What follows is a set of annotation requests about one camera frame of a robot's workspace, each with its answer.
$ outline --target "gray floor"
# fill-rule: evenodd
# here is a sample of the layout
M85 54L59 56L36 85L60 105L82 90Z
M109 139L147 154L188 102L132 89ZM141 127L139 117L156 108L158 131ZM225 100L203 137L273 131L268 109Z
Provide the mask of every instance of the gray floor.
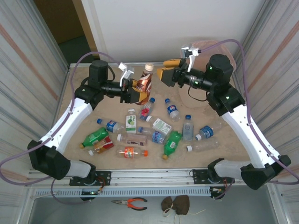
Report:
M120 198L96 198L91 204L66 206L53 198L35 200L30 224L156 224L173 223L174 212L163 217L161 201L164 197L149 197L148 202L134 205L148 207L145 211L135 211L125 205L117 205L111 200ZM234 186L222 202L209 197L190 197L190 213L206 209L198 215L181 216L183 224L276 224L274 210L266 187L257 191L246 186Z

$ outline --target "pliers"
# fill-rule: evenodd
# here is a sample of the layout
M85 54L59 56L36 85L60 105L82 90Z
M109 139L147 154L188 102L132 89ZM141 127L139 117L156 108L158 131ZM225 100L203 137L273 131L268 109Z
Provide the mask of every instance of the pliers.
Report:
M134 202L134 201L144 201L144 202L148 202L148 200L142 198L142 197L135 197L135 198L129 198L128 200L114 200L114 201L111 201L113 203L116 203L116 204L126 204L128 206L128 208L131 208L131 209L134 209L136 211L143 211L143 210L146 210L147 207L135 207L133 206L132 204L130 204L130 202Z

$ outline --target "green soda bottle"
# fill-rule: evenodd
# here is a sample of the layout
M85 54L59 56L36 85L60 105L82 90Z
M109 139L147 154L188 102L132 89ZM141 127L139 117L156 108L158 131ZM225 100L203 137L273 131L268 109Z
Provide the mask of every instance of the green soda bottle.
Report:
M168 160L168 156L176 150L178 146L178 142L181 140L182 134L178 133L177 131L172 131L170 133L170 136L164 145L164 154L162 155L162 158L164 160Z
M108 136L108 132L104 127L101 127L99 130L96 132L91 133L88 135L84 142L80 144L80 148L85 148L86 146L93 146L94 143L97 143L98 141L101 141L105 137Z

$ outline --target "blue bottle label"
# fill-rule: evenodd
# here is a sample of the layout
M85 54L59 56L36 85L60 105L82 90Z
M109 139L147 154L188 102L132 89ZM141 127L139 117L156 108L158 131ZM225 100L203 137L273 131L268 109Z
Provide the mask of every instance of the blue bottle label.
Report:
M210 126L204 126L203 128L200 129L203 134L205 135L205 137L208 139L210 137L212 137L214 135L213 130L211 129Z
M173 111L177 111L177 107L175 105L171 105L167 108L168 114L170 114Z
M113 127L114 127L114 125L116 124L116 122L115 121L109 121L108 123L107 123L107 131L110 131L110 132L113 132Z
M154 143L159 143L159 139L161 138L161 135L162 134L160 132L155 131L153 133L153 142Z

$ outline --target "clear plastic bottle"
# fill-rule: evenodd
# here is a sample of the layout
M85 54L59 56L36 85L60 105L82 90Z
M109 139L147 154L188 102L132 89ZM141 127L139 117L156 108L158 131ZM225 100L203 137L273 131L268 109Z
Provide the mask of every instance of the clear plastic bottle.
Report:
M199 141L201 139L211 138L215 132L219 131L223 127L224 122L224 120L217 119L213 121L210 125L202 127L199 130L199 134L195 136L195 139Z
M192 152L203 152L209 149L214 149L219 146L218 140L216 138L211 138L206 141L195 141L191 145L187 146L187 151Z
M165 104L166 104L166 110L169 114L169 117L172 119L172 121L180 120L181 117L179 115L177 107L171 103L170 99L167 98L165 100Z
M193 140L193 130L194 126L191 120L191 115L186 115L182 131L183 141L190 142Z
M166 140L166 136L162 134L161 132L158 132L152 128L149 127L139 127L138 131L147 136L149 140L152 140L152 142L157 144L164 144Z
M135 109L128 109L128 114L126 116L126 131L129 134L136 134L137 130L137 119L135 114Z
M151 115L149 115L147 118L146 118L146 122L149 122L149 124L156 130L156 131L159 131L161 132L162 134L164 135L169 135L171 130L172 130L172 127L167 124L166 122L162 121L160 118L156 118L156 117L153 117Z
M148 151L138 147L125 147L124 149L117 150L116 154L118 157L134 159L148 156Z
M138 113L138 118L141 120L146 120L146 118L151 114L154 109L155 98L150 98L149 102L142 106Z
M104 126L107 129L107 131L110 131L113 133L125 133L126 132L126 128L125 128L124 124L115 122L110 119L98 119L97 123L99 125Z
M147 137L140 134L119 134L117 140L129 145L145 146Z

